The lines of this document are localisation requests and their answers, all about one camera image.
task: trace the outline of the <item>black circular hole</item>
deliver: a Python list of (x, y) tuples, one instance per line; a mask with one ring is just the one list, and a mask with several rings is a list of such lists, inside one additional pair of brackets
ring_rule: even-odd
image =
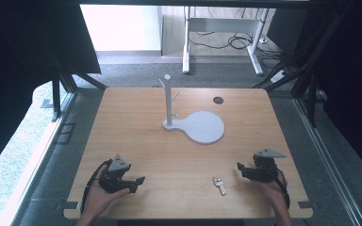
[(222, 103), (224, 103), (224, 99), (222, 97), (215, 97), (213, 98), (213, 102), (217, 105), (221, 105)]

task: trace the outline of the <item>key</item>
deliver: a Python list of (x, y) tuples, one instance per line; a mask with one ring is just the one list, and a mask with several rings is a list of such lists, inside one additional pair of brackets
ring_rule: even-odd
[(221, 178), (213, 177), (213, 184), (220, 189), (223, 196), (227, 194), (227, 190), (225, 189), (224, 182)]

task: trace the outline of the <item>white circular base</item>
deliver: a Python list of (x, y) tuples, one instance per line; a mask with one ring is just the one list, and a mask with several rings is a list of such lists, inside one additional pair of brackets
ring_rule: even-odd
[(212, 144), (224, 134), (224, 122), (210, 111), (197, 111), (183, 120), (173, 120), (172, 125), (163, 122), (167, 130), (178, 130), (187, 134), (189, 138), (199, 144)]

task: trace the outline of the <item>wooden table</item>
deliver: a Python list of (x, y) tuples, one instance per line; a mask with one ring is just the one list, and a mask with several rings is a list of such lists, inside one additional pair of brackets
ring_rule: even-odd
[[(117, 200), (102, 215), (117, 219), (271, 218), (270, 204), (256, 184), (241, 177), (237, 162), (252, 167), (253, 153), (271, 148), (287, 155), (276, 164), (288, 179), (293, 218), (310, 218), (304, 187), (267, 92), (263, 89), (188, 89), (173, 101), (174, 119), (198, 110), (217, 113), (223, 137), (211, 145), (194, 143), (182, 132), (167, 131), (162, 88), (108, 88), (99, 107), (68, 202), (80, 202), (86, 182), (105, 160), (119, 154), (131, 170), (123, 177), (146, 176), (137, 193)], [(213, 98), (222, 97), (217, 105)], [(212, 183), (224, 180), (227, 195)], [(65, 209), (79, 218), (79, 209)]]

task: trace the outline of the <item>white stand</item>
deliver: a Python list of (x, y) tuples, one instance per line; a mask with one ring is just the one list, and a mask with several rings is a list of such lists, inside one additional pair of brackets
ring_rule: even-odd
[(247, 19), (218, 19), (218, 18), (190, 18), (190, 7), (187, 7), (186, 21), (185, 21), (185, 43), (183, 53), (183, 73), (189, 73), (189, 32), (202, 31), (202, 32), (225, 32), (225, 33), (255, 33), (254, 42), (252, 46), (248, 46), (248, 53), (255, 67), (257, 75), (262, 75), (260, 63), (255, 55), (261, 33), (263, 32), (264, 25), (266, 24), (268, 8), (263, 8), (260, 21), (247, 20)]
[(173, 120), (171, 99), (171, 77), (164, 75), (164, 84), (159, 79), (166, 92), (167, 119), (163, 121), (163, 127), (167, 130), (184, 132), (190, 139), (199, 144), (212, 144), (218, 141), (224, 134), (224, 122), (217, 114), (211, 111), (197, 111), (183, 120)]

